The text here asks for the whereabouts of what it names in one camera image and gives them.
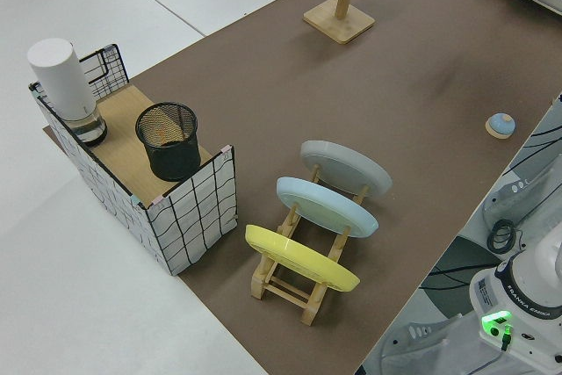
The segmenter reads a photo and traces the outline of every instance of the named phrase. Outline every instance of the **white cylindrical humidifier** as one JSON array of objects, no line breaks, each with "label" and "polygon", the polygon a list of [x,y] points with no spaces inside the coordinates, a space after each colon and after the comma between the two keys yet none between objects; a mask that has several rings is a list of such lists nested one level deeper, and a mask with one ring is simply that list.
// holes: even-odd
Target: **white cylindrical humidifier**
[{"label": "white cylindrical humidifier", "polygon": [[88,146],[103,141],[107,126],[72,44],[63,39],[39,41],[27,52],[27,60],[70,130]]}]

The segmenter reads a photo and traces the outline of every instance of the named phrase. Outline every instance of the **black wire basket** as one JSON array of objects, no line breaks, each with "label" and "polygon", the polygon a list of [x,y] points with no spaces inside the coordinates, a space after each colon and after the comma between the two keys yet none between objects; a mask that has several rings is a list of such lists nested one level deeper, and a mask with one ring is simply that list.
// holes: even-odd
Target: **black wire basket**
[{"label": "black wire basket", "polygon": [[175,182],[197,173],[201,157],[192,109],[179,103],[151,105],[140,114],[135,130],[157,177]]}]

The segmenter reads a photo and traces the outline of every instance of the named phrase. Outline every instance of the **pink corner tape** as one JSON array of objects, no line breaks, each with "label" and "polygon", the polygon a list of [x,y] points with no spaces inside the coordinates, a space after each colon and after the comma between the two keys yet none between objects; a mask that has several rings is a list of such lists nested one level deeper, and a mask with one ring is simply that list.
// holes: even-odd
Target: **pink corner tape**
[{"label": "pink corner tape", "polygon": [[158,197],[156,197],[152,200],[152,205],[155,206],[156,204],[158,204],[163,199],[164,199],[164,197],[162,195],[159,195]]}]

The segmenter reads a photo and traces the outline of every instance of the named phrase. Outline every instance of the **green light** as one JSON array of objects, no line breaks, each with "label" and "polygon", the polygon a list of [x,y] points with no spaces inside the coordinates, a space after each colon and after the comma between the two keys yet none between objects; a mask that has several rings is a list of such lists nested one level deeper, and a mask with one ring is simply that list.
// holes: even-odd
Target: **green light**
[{"label": "green light", "polygon": [[482,317],[482,328],[490,334],[490,329],[494,327],[495,323],[502,324],[510,318],[511,313],[509,311],[499,311],[494,312],[493,314],[484,315]]}]

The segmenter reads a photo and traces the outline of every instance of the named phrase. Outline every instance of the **wooden mug stand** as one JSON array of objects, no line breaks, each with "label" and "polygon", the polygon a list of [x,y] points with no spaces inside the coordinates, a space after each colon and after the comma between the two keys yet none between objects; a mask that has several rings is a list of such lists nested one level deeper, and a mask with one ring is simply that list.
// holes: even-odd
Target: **wooden mug stand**
[{"label": "wooden mug stand", "polygon": [[349,1],[327,0],[305,12],[303,19],[339,44],[347,44],[375,23]]},{"label": "wooden mug stand", "polygon": [[[317,184],[320,180],[319,172],[320,167],[315,165],[312,175],[312,182],[315,184]],[[356,204],[361,205],[368,189],[369,187],[365,186],[358,195],[353,197],[353,201]],[[300,216],[297,214],[297,206],[295,205],[291,208],[281,226],[277,228],[277,233],[291,239],[299,221]],[[328,253],[328,258],[336,263],[342,255],[343,247],[348,240],[349,231],[350,228],[346,227],[342,234],[336,235],[332,248]],[[275,293],[277,296],[290,301],[294,305],[302,307],[303,313],[300,317],[300,321],[308,326],[312,325],[313,319],[320,309],[328,286],[325,283],[316,283],[311,293],[303,292],[297,287],[290,285],[274,275],[277,264],[278,263],[273,259],[267,257],[266,255],[262,255],[260,263],[252,275],[252,296],[256,299],[261,299],[266,290]]]}]

